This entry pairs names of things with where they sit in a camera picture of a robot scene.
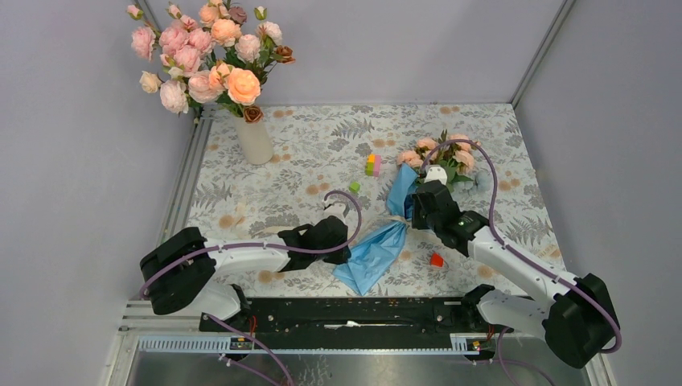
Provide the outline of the cream printed ribbon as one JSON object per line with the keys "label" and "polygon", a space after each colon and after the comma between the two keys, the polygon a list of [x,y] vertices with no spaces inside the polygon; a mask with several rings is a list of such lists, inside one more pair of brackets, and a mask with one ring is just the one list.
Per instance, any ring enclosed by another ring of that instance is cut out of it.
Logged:
{"label": "cream printed ribbon", "polygon": [[[278,232],[305,224],[316,224],[325,217],[320,204],[305,206],[302,212],[296,212],[293,207],[284,204],[269,204],[262,207],[259,213],[256,213],[255,209],[240,203],[232,217],[233,221],[229,223],[228,216],[223,216],[220,219],[220,226],[225,231],[229,230],[235,238],[246,240],[276,235]],[[389,215],[386,210],[382,213],[372,211],[370,207],[362,211],[362,216],[358,240],[385,226],[409,222],[403,217]]]}

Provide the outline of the flower bouquet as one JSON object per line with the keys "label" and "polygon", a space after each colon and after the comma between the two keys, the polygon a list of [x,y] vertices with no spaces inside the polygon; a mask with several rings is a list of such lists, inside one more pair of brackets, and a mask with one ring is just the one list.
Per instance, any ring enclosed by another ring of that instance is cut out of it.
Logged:
{"label": "flower bouquet", "polygon": [[411,194],[423,184],[425,169],[439,165],[446,169],[449,190],[454,185],[476,184],[470,177],[475,166],[473,153],[481,150],[481,143],[463,134],[446,138],[424,138],[414,150],[398,156],[397,175],[388,191],[386,206],[391,216],[400,216],[409,222],[385,226],[362,238],[351,247],[351,257],[346,264],[332,271],[333,276],[358,295],[366,295],[388,272],[390,266],[403,252],[411,225],[413,201]]}

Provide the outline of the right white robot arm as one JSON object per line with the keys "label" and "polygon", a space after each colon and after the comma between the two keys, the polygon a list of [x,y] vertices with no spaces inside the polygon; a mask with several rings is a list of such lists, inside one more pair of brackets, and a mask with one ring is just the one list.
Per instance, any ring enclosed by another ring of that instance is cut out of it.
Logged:
{"label": "right white robot arm", "polygon": [[584,277],[530,257],[502,236],[476,211],[463,211],[438,181],[411,195],[412,226],[429,230],[448,248],[489,266],[524,291],[512,296],[492,285],[478,285],[462,298],[465,327],[481,331],[504,326],[545,342],[562,362],[583,368],[595,355],[622,342],[617,315],[605,282]]}

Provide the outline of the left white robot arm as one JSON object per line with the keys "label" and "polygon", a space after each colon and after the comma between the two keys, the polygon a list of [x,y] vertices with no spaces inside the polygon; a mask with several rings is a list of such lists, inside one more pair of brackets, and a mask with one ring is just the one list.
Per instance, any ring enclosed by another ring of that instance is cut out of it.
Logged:
{"label": "left white robot arm", "polygon": [[216,285],[225,274],[271,273],[307,269],[316,261],[341,265],[350,257],[348,226],[337,216],[317,224],[280,231],[268,239],[213,244],[197,227],[184,228],[140,263],[139,291],[156,315],[191,309],[217,317],[229,330],[249,322],[249,310],[238,285]]}

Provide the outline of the white ceramic vase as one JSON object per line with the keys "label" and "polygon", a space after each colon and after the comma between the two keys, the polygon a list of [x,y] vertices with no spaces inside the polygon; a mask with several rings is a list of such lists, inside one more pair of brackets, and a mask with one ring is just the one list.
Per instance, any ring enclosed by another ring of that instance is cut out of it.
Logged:
{"label": "white ceramic vase", "polygon": [[273,143],[263,120],[247,122],[243,117],[234,117],[232,123],[247,162],[262,165],[273,157]]}

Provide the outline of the red block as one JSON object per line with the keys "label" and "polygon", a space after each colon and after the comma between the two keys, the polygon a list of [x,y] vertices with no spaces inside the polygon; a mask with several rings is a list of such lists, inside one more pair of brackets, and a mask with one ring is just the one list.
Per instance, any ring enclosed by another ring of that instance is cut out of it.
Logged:
{"label": "red block", "polygon": [[444,259],[439,253],[432,253],[429,263],[433,267],[442,268],[444,266]]}

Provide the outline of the stacked coloured toy blocks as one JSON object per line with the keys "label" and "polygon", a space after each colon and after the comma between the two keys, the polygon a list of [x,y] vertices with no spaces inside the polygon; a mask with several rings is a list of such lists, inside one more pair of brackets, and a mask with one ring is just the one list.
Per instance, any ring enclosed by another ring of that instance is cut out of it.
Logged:
{"label": "stacked coloured toy blocks", "polygon": [[381,156],[378,154],[369,154],[365,164],[364,173],[367,176],[378,177],[381,168]]}

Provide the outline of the pink and peach rose bunch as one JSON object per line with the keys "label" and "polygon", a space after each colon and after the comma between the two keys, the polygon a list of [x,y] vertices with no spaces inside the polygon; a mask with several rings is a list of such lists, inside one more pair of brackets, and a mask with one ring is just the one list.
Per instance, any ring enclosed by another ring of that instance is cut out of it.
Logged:
{"label": "pink and peach rose bunch", "polygon": [[142,72],[142,91],[159,95],[162,106],[177,115],[216,104],[248,124],[258,123],[263,112],[257,99],[271,71],[295,61],[263,6],[253,11],[257,25],[252,34],[244,30],[248,13],[230,1],[207,1],[196,17],[169,3],[171,22],[164,29],[137,2],[125,12],[141,23],[131,34],[133,52],[148,62],[159,59],[164,72]]}

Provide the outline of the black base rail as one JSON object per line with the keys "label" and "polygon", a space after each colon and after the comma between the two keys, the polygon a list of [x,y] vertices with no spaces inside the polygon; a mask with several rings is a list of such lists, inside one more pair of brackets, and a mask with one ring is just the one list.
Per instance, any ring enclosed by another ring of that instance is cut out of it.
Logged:
{"label": "black base rail", "polygon": [[455,298],[253,298],[226,320],[272,350],[451,349],[451,335],[485,340],[502,329]]}

